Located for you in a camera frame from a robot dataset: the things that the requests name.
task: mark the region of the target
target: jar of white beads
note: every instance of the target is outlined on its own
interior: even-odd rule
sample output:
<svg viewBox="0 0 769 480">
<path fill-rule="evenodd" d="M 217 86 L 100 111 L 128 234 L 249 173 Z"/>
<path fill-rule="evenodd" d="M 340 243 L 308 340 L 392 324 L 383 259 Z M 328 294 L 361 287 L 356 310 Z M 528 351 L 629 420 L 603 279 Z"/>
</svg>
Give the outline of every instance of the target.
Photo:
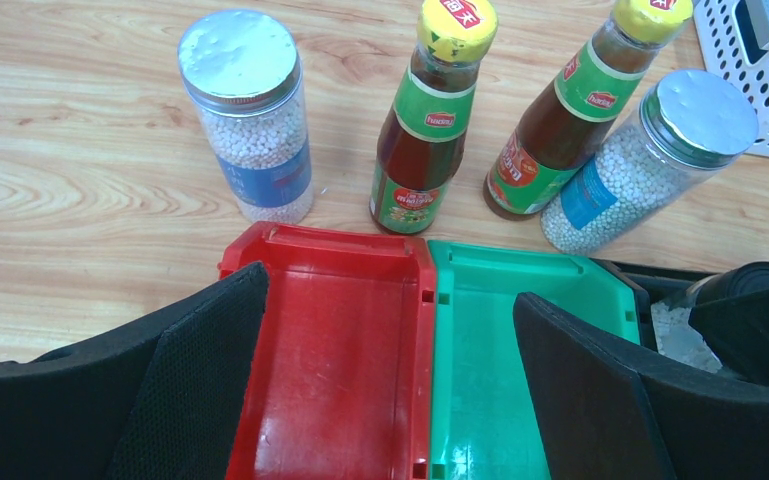
<svg viewBox="0 0 769 480">
<path fill-rule="evenodd" d="M 301 58 L 290 32 L 259 12 L 216 12 L 184 33 L 178 64 L 243 215 L 301 221 L 313 186 Z"/>
<path fill-rule="evenodd" d="M 730 165 L 758 136 L 743 94 L 702 70 L 650 89 L 541 217 L 558 250 L 589 255 Z"/>
</svg>

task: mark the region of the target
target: blue label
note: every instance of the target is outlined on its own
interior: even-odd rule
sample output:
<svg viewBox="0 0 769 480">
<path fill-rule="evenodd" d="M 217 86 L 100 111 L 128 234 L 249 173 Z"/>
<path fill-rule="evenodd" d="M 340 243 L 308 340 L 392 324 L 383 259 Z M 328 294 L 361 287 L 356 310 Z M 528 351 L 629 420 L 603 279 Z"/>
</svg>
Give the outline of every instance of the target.
<svg viewBox="0 0 769 480">
<path fill-rule="evenodd" d="M 615 197 L 596 170 L 596 160 L 590 160 L 561 190 L 561 207 L 567 220 L 578 230 L 617 203 Z"/>
<path fill-rule="evenodd" d="M 299 198 L 310 185 L 310 144 L 304 146 L 288 162 L 277 167 L 254 170 L 243 168 L 222 157 L 219 165 L 231 191 L 243 202 L 256 207 L 274 208 Z"/>
</svg>

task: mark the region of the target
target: green label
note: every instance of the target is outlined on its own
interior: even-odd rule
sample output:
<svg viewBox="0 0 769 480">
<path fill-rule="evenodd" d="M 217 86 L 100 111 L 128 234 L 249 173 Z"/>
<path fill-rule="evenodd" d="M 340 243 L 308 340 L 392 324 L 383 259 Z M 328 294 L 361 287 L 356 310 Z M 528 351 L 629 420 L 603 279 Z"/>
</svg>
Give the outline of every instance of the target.
<svg viewBox="0 0 769 480">
<path fill-rule="evenodd" d="M 422 83 L 408 69 L 393 109 L 402 128 L 414 137 L 426 142 L 448 142 L 466 131 L 474 97 L 475 85 L 462 92 L 441 92 Z"/>
<path fill-rule="evenodd" d="M 379 197 L 382 182 L 384 196 Z M 427 191 L 405 188 L 391 180 L 381 170 L 381 165 L 376 164 L 369 210 L 389 230 L 403 234 L 417 233 L 428 228 L 434 221 L 448 186 L 449 182 Z"/>
<path fill-rule="evenodd" d="M 573 115 L 590 122 L 619 116 L 646 72 L 623 73 L 603 62 L 592 41 L 555 77 L 555 94 Z"/>
<path fill-rule="evenodd" d="M 552 170 L 540 165 L 511 135 L 496 165 L 487 174 L 490 195 L 502 208 L 519 215 L 539 212 L 578 169 Z"/>
</svg>

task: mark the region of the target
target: wooden table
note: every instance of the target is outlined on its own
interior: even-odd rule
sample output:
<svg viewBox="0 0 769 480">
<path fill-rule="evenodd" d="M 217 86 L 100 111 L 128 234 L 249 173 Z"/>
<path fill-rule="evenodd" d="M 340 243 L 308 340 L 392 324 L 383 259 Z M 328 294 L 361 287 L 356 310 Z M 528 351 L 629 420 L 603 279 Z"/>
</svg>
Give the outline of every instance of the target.
<svg viewBox="0 0 769 480">
<path fill-rule="evenodd" d="M 298 40 L 317 192 L 304 224 L 375 231 L 375 143 L 419 4 L 0 0 L 0 361 L 31 360 L 200 290 L 249 226 L 177 70 L 181 34 L 214 10 L 256 8 Z M 482 65 L 463 166 L 426 237 L 551 250 L 538 221 L 492 214 L 481 181 L 611 2 L 495 4 L 501 26 Z M 669 71 L 699 67 L 689 25 L 630 105 Z M 769 159 L 743 157 L 598 256 L 710 270 L 769 260 Z"/>
</svg>

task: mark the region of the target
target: yellow bottle cap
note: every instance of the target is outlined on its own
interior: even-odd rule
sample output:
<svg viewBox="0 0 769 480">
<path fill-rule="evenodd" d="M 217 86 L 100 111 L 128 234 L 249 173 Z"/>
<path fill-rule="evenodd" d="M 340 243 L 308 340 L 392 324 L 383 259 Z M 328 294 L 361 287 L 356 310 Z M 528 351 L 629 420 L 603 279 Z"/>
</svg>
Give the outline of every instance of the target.
<svg viewBox="0 0 769 480">
<path fill-rule="evenodd" d="M 496 9 L 487 0 L 425 0 L 417 33 L 439 60 L 477 62 L 490 50 L 498 27 Z"/>
<path fill-rule="evenodd" d="M 614 21 L 643 43 L 666 44 L 693 16 L 693 0 L 617 0 Z"/>
</svg>

